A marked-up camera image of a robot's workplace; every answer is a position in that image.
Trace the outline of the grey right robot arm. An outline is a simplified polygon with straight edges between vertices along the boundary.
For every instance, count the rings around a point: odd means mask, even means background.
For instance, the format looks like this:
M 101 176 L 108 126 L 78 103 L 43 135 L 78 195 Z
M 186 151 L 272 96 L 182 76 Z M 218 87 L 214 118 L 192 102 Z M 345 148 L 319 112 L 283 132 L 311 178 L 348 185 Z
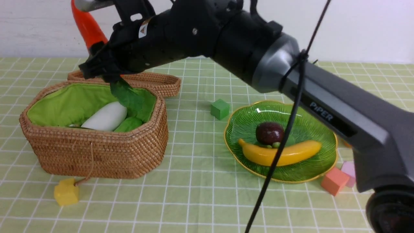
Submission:
M 173 0 L 158 15 L 148 0 L 71 4 L 81 12 L 115 6 L 121 19 L 79 66 L 84 78 L 115 82 L 179 59 L 211 58 L 258 92 L 294 100 L 287 134 L 301 106 L 349 143 L 358 191 L 374 190 L 365 211 L 371 228 L 413 232 L 413 113 L 308 62 L 308 50 L 260 17 L 256 0 L 249 12 L 242 0 Z

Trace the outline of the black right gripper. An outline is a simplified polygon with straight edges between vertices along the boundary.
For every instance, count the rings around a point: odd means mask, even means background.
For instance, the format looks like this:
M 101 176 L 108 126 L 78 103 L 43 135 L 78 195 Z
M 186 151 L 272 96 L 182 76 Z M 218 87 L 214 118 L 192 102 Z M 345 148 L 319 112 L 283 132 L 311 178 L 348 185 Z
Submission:
M 115 24 L 109 45 L 100 41 L 88 49 L 88 59 L 79 65 L 83 77 L 116 83 L 123 75 L 180 60 L 181 50 L 172 41 L 169 17 L 169 13 L 161 13 L 130 25 Z

